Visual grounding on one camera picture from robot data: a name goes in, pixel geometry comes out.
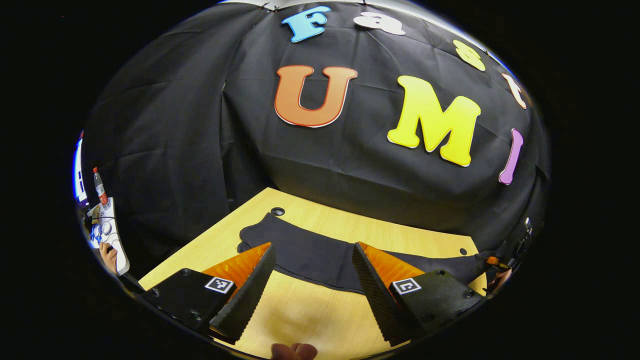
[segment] wooden table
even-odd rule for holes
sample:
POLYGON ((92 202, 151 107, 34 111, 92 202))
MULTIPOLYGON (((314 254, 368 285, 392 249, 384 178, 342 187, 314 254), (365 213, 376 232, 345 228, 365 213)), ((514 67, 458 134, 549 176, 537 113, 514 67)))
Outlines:
MULTIPOLYGON (((240 230, 260 222, 275 207, 285 209, 281 219, 290 224, 338 240, 430 258, 461 256, 461 248, 467 256, 477 254, 468 236, 375 220, 267 188, 158 265, 140 284, 148 290, 181 268, 204 271, 237 255, 240 230)), ((486 277, 478 277, 470 287, 484 295, 486 277)), ((352 359, 392 349, 383 340, 364 295, 331 290, 276 271, 242 338, 235 345, 220 343, 267 359, 272 343, 313 344, 317 360, 352 359)))

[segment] cable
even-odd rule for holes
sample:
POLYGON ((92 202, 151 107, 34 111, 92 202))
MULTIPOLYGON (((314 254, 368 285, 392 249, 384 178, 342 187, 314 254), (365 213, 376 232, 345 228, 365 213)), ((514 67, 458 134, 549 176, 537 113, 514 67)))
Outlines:
POLYGON ((107 238, 105 240, 102 240, 100 242, 101 243, 106 243, 107 241, 109 241, 109 238, 111 237, 111 235, 114 235, 114 234, 118 234, 118 233, 111 233, 111 234, 109 234, 109 236, 107 236, 107 238))

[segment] letter m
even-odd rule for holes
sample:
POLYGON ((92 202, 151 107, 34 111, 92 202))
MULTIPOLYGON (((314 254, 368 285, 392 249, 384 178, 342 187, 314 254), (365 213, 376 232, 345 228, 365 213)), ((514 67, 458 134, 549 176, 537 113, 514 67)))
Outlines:
POLYGON ((404 87, 404 104, 397 128, 388 132, 390 142, 417 147, 420 138, 415 134, 418 121, 422 124, 424 147, 432 152, 451 132, 449 141, 440 148, 443 159, 467 167, 471 163, 471 140, 480 107, 471 99, 458 96, 443 112, 431 84, 413 76, 400 76, 404 87))

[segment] black cloth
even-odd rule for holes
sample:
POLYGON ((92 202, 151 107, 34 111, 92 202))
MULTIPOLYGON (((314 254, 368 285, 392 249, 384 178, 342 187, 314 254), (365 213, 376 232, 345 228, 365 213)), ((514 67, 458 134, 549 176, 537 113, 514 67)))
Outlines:
MULTIPOLYGON (((265 215, 258 224, 242 229, 240 239, 242 242, 238 245, 238 252, 271 242, 276 251, 275 270, 283 274, 335 290, 364 294, 351 262, 352 243, 302 229, 271 213, 265 215)), ((445 270, 463 284, 472 282, 487 270, 486 260, 492 254, 482 252, 473 256, 434 259, 386 252, 424 272, 445 270)))
MULTIPOLYGON (((84 185, 96 204, 98 167, 118 203, 136 277, 267 186, 387 222, 471 236, 480 251, 495 250, 512 233, 519 240, 513 229, 535 211, 527 204, 546 198, 546 191, 532 193, 536 178, 550 178, 548 134, 526 84, 518 82, 523 110, 502 77, 509 70, 463 37, 390 8, 317 4, 277 12, 218 4, 151 42, 104 89, 84 128, 84 185), (292 43, 282 21, 317 4, 332 9, 325 31, 292 43), (357 26, 362 11, 397 19, 406 34, 357 26), (453 40, 475 48, 486 70, 464 62, 453 40), (308 109, 324 103, 325 67, 358 72, 335 122, 309 128, 278 116, 276 72, 288 65, 314 69, 300 98, 308 109), (415 149, 389 142, 403 110, 399 76, 428 81, 443 110, 458 96, 478 104, 468 167, 443 160, 439 148, 428 153, 420 127, 415 149), (505 186, 498 176, 513 128, 524 145, 505 186)), ((531 221, 537 234, 541 218, 531 221)))

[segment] blue letter f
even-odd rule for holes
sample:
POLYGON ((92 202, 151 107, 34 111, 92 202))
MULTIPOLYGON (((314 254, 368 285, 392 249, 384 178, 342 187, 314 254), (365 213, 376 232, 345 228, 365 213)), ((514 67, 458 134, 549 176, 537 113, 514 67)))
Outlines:
POLYGON ((318 6, 305 12, 297 13, 282 21, 282 24, 288 24, 293 30, 293 37, 291 42, 299 42, 304 39, 321 34, 324 31, 322 27, 315 27, 313 23, 324 24, 326 23, 326 16, 320 12, 330 12, 331 9, 327 6, 318 6))

